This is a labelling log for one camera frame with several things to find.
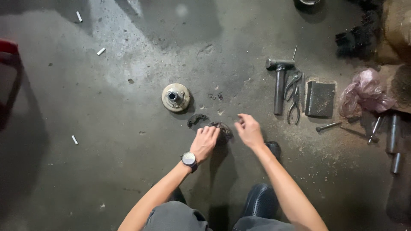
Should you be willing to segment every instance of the bolt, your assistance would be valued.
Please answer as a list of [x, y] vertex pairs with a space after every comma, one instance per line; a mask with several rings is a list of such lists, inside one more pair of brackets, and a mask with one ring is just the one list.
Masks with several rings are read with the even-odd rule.
[[324, 129], [334, 127], [334, 126], [337, 126], [337, 125], [340, 125], [340, 124], [342, 124], [342, 122], [336, 122], [336, 123], [328, 124], [328, 125], [325, 125], [325, 126], [322, 126], [322, 127], [316, 127], [315, 130], [317, 132], [321, 132]]

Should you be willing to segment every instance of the person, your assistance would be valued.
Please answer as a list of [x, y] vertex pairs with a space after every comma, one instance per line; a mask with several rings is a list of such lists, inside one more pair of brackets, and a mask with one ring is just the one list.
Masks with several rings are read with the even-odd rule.
[[[247, 114], [239, 114], [235, 127], [241, 140], [253, 150], [270, 178], [274, 189], [258, 184], [248, 194], [243, 216], [235, 231], [327, 231], [314, 206], [283, 168], [275, 155], [281, 151], [274, 142], [269, 148], [263, 140], [259, 123]], [[204, 162], [215, 147], [220, 128], [204, 127], [190, 151], [131, 209], [118, 231], [211, 231], [204, 216], [184, 203], [170, 200], [183, 180]], [[281, 206], [291, 224], [272, 219]]]

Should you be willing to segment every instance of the plastic bag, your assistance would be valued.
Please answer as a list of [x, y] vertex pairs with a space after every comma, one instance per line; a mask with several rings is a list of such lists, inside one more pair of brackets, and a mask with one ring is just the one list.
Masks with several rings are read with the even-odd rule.
[[351, 116], [359, 104], [367, 111], [384, 112], [396, 104], [396, 100], [388, 97], [386, 88], [380, 85], [380, 77], [376, 70], [368, 68], [353, 77], [341, 97], [340, 114]]

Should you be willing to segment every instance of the concrete floor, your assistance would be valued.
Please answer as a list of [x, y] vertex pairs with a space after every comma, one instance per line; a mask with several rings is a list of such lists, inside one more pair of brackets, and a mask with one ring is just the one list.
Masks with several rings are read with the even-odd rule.
[[[0, 229], [116, 230], [189, 149], [201, 126], [186, 127], [193, 113], [232, 128], [249, 113], [281, 145], [284, 166], [330, 230], [405, 230], [385, 213], [384, 141], [367, 146], [339, 129], [318, 135], [332, 120], [303, 115], [295, 126], [272, 113], [266, 58], [290, 59], [298, 45], [297, 68], [335, 82], [339, 96], [362, 63], [337, 59], [333, 38], [360, 16], [344, 0], [311, 15], [291, 0], [3, 0], [0, 37], [19, 43], [26, 76], [0, 133]], [[190, 89], [186, 114], [161, 104], [170, 83]], [[223, 101], [208, 98], [218, 92]], [[219, 231], [258, 182], [268, 178], [235, 134], [181, 188]]]

